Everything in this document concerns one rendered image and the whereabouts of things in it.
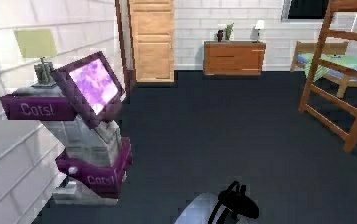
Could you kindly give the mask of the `brown wooden chest of drawers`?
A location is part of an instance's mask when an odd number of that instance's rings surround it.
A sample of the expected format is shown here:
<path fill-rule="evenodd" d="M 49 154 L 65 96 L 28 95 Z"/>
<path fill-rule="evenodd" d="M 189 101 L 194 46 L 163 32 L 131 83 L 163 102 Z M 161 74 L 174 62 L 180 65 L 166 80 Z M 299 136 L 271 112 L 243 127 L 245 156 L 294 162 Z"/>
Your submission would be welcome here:
<path fill-rule="evenodd" d="M 266 44 L 256 41 L 205 41 L 203 71 L 209 75 L 259 76 Z"/>

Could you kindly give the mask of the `wooden bunk bed frame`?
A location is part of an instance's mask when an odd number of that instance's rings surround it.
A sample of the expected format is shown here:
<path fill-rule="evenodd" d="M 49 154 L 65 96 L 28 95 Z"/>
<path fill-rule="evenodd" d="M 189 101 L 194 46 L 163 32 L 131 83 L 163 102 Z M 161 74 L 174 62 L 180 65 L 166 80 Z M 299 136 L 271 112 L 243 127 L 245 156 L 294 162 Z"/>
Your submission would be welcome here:
<path fill-rule="evenodd" d="M 304 85 L 302 97 L 299 103 L 299 111 L 307 111 L 321 123 L 326 125 L 333 133 L 341 137 L 345 144 L 343 150 L 345 152 L 352 152 L 357 145 L 357 108 L 351 104 L 345 102 L 344 100 L 339 99 L 336 96 L 324 91 L 323 89 L 315 86 L 313 80 L 319 66 L 326 68 L 331 68 L 335 71 L 339 71 L 344 75 L 349 75 L 351 77 L 357 78 L 357 70 L 335 63 L 328 60 L 325 60 L 321 57 L 323 48 L 328 37 L 340 38 L 346 40 L 357 41 L 357 33 L 350 31 L 342 30 L 332 30 L 330 28 L 331 22 L 333 20 L 334 14 L 337 12 L 357 12 L 357 0 L 329 0 L 329 4 L 326 10 L 326 14 L 323 20 L 322 27 L 320 29 L 318 42 L 316 45 L 316 50 L 313 55 L 311 67 L 309 74 L 307 76 L 306 83 Z M 325 98 L 326 100 L 338 105 L 343 110 L 349 112 L 352 116 L 355 117 L 353 124 L 350 127 L 349 132 L 345 132 L 339 126 L 334 124 L 331 120 L 320 114 L 317 110 L 311 107 L 308 104 L 310 92 L 314 92 L 319 96 Z"/>

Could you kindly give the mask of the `pale grey rounded object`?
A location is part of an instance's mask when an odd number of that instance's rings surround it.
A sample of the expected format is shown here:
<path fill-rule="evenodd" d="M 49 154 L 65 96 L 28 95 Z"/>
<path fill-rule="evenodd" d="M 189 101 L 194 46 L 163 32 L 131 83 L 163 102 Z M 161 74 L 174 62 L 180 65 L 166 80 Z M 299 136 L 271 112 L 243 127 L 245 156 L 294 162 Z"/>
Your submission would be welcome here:
<path fill-rule="evenodd" d="M 181 212 L 174 224 L 208 224 L 209 216 L 214 209 L 218 197 L 212 193 L 201 193 L 194 198 Z M 213 224 L 222 224 L 218 221 L 222 212 L 226 209 L 221 206 L 215 216 Z M 235 224 L 259 224 L 258 219 L 247 218 L 239 215 Z"/>

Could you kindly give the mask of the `small white table lamp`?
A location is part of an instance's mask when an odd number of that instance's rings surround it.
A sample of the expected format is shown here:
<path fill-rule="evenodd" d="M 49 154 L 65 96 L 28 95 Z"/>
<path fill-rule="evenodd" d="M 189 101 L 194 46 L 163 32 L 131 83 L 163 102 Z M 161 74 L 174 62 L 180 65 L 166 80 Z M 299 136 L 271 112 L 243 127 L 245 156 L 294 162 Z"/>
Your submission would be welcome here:
<path fill-rule="evenodd" d="M 256 31 L 256 41 L 260 41 L 260 31 L 265 28 L 265 21 L 264 20 L 257 20 L 255 24 L 255 31 Z"/>

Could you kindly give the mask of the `purple and grey stand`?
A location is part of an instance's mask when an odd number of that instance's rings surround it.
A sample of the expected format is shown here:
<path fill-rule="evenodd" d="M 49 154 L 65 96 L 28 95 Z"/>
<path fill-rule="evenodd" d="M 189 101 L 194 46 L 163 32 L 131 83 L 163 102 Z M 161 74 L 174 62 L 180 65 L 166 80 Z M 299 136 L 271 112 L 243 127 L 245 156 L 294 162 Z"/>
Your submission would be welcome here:
<path fill-rule="evenodd" d="M 25 87 L 0 98 L 10 120 L 38 120 L 63 145 L 56 157 L 68 182 L 53 191 L 58 204 L 115 205 L 132 163 L 130 139 L 116 122 L 89 128 L 61 89 Z"/>

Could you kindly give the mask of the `wooden bed with green cover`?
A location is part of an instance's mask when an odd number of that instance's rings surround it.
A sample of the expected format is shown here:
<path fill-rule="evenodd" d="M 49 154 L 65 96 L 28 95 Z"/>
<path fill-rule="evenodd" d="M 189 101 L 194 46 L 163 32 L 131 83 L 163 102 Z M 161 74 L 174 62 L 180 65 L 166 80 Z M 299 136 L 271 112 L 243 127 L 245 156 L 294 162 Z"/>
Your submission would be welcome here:
<path fill-rule="evenodd" d="M 290 71 L 294 72 L 296 68 L 304 68 L 306 65 L 311 66 L 313 53 L 317 47 L 316 43 L 304 43 L 297 41 L 290 66 Z M 327 43 L 322 50 L 322 58 L 345 67 L 357 70 L 357 57 L 347 56 L 347 42 Z M 338 85 L 336 96 L 342 98 L 348 87 L 357 87 L 357 78 L 348 76 L 334 69 L 317 68 L 317 74 L 314 80 L 325 78 Z"/>

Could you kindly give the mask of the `purple framed screen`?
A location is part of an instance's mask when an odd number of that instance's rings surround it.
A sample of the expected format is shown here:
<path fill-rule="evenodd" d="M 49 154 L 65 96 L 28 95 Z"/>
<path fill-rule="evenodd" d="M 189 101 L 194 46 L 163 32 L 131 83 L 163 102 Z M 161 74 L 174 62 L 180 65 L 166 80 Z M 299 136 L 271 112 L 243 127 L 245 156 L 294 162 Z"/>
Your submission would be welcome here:
<path fill-rule="evenodd" d="M 122 109 L 124 89 L 102 51 L 59 67 L 51 76 L 90 129 L 114 121 Z"/>

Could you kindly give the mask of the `small green house plant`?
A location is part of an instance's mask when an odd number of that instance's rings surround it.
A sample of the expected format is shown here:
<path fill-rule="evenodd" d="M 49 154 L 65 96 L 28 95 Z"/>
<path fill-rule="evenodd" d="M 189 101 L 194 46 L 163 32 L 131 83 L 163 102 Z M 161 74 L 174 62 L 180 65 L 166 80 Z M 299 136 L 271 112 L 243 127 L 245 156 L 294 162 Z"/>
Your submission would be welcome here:
<path fill-rule="evenodd" d="M 226 41 L 229 41 L 232 34 L 233 34 L 233 31 L 234 31 L 234 24 L 231 23 L 231 24 L 227 24 L 226 25 L 226 28 L 224 29 L 224 33 L 225 33 L 225 40 Z"/>

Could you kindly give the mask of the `green shade table lamp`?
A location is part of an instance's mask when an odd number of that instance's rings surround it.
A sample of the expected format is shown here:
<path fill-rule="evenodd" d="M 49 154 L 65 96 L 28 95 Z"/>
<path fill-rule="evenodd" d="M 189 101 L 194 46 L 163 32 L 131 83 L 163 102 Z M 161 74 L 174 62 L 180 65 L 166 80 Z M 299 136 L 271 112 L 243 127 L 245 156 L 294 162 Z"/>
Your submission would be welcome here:
<path fill-rule="evenodd" d="M 37 82 L 34 88 L 53 88 L 56 83 L 51 76 L 54 66 L 46 62 L 48 57 L 57 55 L 57 47 L 50 29 L 15 30 L 15 39 L 24 59 L 38 59 L 34 65 Z"/>

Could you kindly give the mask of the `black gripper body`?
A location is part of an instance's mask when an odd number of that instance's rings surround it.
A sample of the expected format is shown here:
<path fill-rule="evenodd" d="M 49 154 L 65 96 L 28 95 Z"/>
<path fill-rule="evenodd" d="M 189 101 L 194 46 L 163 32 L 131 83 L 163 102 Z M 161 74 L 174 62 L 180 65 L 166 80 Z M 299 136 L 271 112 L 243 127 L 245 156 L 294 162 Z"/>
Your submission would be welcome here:
<path fill-rule="evenodd" d="M 218 200 L 231 211 L 233 219 L 237 219 L 239 215 L 252 219 L 259 217 L 259 208 L 245 194 L 246 189 L 245 185 L 241 185 L 238 181 L 233 181 L 226 190 L 221 191 L 218 195 Z"/>

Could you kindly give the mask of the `light wooden room door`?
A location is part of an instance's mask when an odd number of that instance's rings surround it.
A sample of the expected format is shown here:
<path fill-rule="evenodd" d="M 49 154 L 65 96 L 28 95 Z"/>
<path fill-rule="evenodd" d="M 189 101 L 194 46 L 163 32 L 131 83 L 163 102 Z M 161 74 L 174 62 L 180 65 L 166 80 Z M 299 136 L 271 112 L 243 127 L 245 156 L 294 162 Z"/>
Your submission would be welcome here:
<path fill-rule="evenodd" d="M 137 82 L 174 81 L 173 0 L 129 0 Z"/>

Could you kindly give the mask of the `dark window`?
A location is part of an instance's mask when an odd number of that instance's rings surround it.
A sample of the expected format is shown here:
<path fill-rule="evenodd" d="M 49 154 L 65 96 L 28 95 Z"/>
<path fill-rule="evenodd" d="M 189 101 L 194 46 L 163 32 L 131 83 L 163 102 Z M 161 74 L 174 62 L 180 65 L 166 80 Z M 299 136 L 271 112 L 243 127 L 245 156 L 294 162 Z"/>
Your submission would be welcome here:
<path fill-rule="evenodd" d="M 282 20 L 320 20 L 325 17 L 329 0 L 284 0 Z"/>

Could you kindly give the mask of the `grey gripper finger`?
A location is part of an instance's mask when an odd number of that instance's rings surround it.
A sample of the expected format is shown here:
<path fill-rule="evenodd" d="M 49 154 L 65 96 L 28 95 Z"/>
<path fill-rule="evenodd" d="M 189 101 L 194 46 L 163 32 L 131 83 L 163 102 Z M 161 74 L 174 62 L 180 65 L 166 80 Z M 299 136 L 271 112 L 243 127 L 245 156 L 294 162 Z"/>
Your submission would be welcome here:
<path fill-rule="evenodd" d="M 235 224 L 235 220 L 232 218 L 232 212 L 230 210 L 223 211 L 222 224 Z"/>
<path fill-rule="evenodd" d="M 214 209 L 212 210 L 209 219 L 208 219 L 208 224 L 213 224 L 213 221 L 215 219 L 215 216 L 220 208 L 220 206 L 222 205 L 221 201 L 218 200 L 218 202 L 216 203 Z"/>

